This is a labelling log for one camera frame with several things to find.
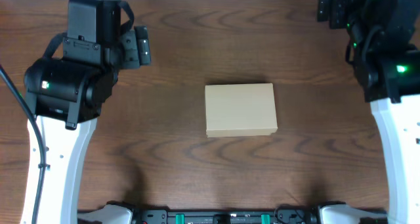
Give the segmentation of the cardboard box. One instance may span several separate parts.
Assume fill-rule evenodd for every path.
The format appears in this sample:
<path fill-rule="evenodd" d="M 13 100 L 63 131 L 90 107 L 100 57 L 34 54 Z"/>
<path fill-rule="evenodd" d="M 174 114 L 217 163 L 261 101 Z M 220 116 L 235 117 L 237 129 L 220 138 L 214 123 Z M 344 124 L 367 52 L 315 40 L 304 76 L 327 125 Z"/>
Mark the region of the cardboard box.
<path fill-rule="evenodd" d="M 278 130 L 271 83 L 205 86 L 208 137 L 271 135 Z"/>

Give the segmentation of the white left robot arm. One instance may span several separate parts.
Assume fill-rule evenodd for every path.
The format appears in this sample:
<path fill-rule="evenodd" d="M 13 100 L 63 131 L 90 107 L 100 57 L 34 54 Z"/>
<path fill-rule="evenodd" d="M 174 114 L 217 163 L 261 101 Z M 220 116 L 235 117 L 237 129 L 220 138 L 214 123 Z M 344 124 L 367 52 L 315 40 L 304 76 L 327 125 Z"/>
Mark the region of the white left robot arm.
<path fill-rule="evenodd" d="M 132 223 L 118 203 L 77 209 L 87 148 L 121 70 L 151 62 L 148 30 L 137 26 L 110 43 L 53 37 L 25 74 L 30 164 L 22 223 Z"/>

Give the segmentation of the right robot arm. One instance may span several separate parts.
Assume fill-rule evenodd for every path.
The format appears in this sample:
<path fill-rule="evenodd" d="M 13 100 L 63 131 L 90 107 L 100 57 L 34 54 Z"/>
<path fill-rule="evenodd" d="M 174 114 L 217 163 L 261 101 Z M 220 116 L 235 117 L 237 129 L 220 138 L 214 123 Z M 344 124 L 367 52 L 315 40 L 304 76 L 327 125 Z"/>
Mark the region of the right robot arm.
<path fill-rule="evenodd" d="M 311 223 L 419 222 L 419 0 L 318 0 L 317 19 L 349 36 L 345 60 L 381 137 L 388 210 L 320 205 Z"/>

